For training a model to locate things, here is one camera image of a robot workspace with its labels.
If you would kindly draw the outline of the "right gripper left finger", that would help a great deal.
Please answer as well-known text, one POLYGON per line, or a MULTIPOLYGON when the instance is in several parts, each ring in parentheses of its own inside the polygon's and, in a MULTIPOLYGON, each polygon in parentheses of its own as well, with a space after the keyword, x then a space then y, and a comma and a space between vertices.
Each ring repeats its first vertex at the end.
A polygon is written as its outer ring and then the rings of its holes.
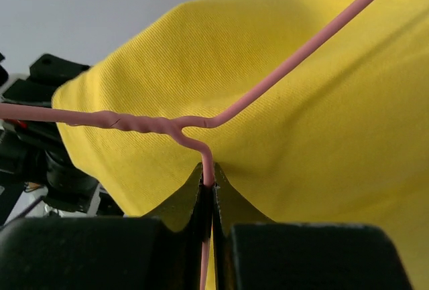
POLYGON ((209 195, 197 165, 142 217, 14 220, 1 230, 1 288, 198 289, 209 195))

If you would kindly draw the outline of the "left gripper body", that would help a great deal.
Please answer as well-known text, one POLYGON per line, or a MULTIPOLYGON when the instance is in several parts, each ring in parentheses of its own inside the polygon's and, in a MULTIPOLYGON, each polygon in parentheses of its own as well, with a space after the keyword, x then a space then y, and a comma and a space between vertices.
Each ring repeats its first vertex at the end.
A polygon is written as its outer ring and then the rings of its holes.
POLYGON ((90 69, 51 54, 42 54, 30 67, 29 76, 16 80, 2 95, 1 102, 50 108, 55 91, 90 69))

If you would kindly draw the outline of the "yellow trousers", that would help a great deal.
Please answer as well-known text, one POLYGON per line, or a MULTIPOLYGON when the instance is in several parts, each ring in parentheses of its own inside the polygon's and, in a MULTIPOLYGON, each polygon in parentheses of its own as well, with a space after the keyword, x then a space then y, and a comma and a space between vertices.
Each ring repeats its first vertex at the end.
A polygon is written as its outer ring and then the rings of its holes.
MULTIPOLYGON (((52 105, 218 115, 352 1, 181 4, 52 105)), ((428 0, 375 0, 234 119, 186 134, 266 216, 376 225, 414 288, 428 288, 428 0)))

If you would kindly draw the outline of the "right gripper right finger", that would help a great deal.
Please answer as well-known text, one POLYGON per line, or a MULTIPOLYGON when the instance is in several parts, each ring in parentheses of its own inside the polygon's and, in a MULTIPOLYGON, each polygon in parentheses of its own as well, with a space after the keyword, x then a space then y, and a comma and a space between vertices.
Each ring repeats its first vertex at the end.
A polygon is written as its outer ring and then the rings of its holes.
POLYGON ((410 289, 389 237, 375 226, 276 223, 214 168, 217 289, 410 289))

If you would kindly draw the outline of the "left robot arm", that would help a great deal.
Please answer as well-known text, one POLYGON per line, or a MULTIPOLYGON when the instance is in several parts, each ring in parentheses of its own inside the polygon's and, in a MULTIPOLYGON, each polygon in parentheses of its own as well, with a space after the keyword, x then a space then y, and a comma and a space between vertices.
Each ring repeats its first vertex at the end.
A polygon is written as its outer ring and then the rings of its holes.
MULTIPOLYGON (((26 79, 17 79, 1 95, 7 104, 49 108, 56 89, 90 67, 42 54, 26 79)), ((47 189, 47 205, 90 216, 122 216, 123 211, 99 184, 77 169, 55 123, 2 117, 1 180, 47 189)))

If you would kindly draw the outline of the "pink wire hanger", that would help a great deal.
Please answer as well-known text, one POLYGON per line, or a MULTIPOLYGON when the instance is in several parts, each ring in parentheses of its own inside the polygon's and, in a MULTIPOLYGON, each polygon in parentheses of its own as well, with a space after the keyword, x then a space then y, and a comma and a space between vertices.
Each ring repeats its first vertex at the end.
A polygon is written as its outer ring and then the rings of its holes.
MULTIPOLYGON (((208 256, 214 252, 213 242, 213 194, 215 186, 215 166, 212 153, 203 142, 191 139, 183 134, 182 129, 186 127, 198 127, 213 129, 225 124, 240 112, 244 111, 250 104, 265 94, 284 76, 299 66, 306 58, 312 55, 322 44, 328 41, 334 34, 341 30, 362 10, 374 0, 354 0, 343 12, 336 16, 326 27, 319 31, 313 38, 308 40, 300 49, 290 56, 282 65, 264 78, 258 85, 252 88, 237 102, 232 104, 221 114, 207 118, 197 116, 186 116, 176 119, 163 117, 145 117, 119 114, 111 111, 99 111, 95 113, 83 113, 77 111, 66 111, 61 109, 43 108, 39 106, 25 106, 3 103, 1 105, 1 118, 10 118, 23 121, 41 121, 50 123, 66 123, 75 126, 90 126, 101 129, 118 129, 120 131, 135 131, 137 133, 157 133, 171 136, 173 140, 182 146, 198 151, 202 156, 202 185, 209 190, 208 218, 210 226, 209 234, 204 238, 201 250, 200 287, 204 287, 208 256)), ((30 218, 27 212, 22 212, 10 222, 19 218, 30 218)))

